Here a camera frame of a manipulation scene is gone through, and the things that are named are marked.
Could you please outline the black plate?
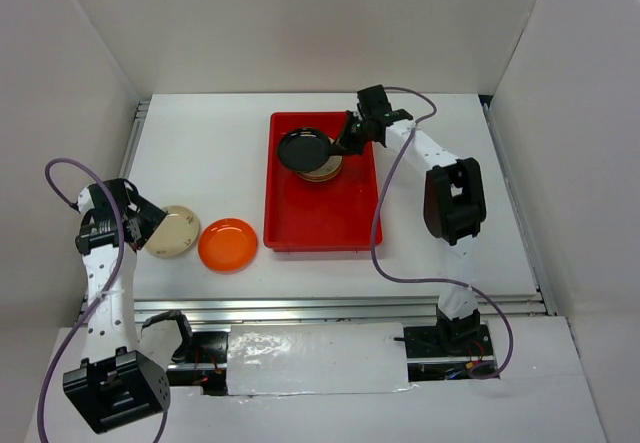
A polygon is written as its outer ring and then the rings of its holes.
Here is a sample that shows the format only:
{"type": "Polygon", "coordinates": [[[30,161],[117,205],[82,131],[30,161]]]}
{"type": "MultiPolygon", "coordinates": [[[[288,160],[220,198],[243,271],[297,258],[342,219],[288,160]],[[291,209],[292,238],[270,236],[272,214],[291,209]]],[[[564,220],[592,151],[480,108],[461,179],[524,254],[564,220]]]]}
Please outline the black plate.
{"type": "Polygon", "coordinates": [[[276,154],[280,163],[294,172],[321,168],[331,156],[331,140],[315,128],[297,128],[279,141],[276,154]]]}

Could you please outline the yellow patterned plate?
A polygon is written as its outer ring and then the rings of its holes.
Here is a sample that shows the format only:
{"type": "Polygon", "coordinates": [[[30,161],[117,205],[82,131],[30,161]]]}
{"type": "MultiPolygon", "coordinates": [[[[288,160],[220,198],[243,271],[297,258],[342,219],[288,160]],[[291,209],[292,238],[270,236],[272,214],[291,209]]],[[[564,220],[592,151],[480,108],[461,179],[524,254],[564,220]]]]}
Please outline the yellow patterned plate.
{"type": "Polygon", "coordinates": [[[312,182],[312,183],[321,183],[321,182],[326,182],[326,181],[330,181],[334,178],[336,178],[337,174],[332,174],[332,175],[326,175],[326,176],[321,176],[321,177],[312,177],[309,175],[298,175],[302,180],[304,181],[308,181],[308,182],[312,182]]]}

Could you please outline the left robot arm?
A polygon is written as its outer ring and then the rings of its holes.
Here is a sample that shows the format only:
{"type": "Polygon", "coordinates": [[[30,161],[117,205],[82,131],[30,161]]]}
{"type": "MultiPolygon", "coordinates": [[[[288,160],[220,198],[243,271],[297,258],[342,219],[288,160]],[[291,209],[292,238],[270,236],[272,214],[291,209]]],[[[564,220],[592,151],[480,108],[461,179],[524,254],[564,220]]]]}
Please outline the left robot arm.
{"type": "Polygon", "coordinates": [[[166,212],[123,178],[85,187],[77,205],[88,318],[80,365],[64,374],[63,391],[93,432],[104,434],[169,409],[168,367],[193,357],[198,339],[179,310],[135,322],[138,252],[166,212]]]}

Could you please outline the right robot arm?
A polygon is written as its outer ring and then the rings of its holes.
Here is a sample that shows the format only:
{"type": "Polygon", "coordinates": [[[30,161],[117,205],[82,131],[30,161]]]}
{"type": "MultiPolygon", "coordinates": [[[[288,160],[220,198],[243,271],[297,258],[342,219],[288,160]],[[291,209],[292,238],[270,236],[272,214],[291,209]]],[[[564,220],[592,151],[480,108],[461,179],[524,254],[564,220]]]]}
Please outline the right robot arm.
{"type": "Polygon", "coordinates": [[[370,232],[370,255],[374,268],[385,279],[400,284],[440,283],[433,348],[450,355],[460,353],[480,328],[475,293],[466,283],[451,277],[400,278],[380,266],[376,243],[382,204],[394,173],[403,160],[424,176],[423,220],[429,233],[444,242],[445,249],[460,260],[470,256],[473,239],[486,219],[486,202],[480,165],[474,158],[461,159],[418,128],[405,110],[377,115],[346,113],[331,152],[352,156],[369,142],[397,152],[380,191],[370,232]]]}

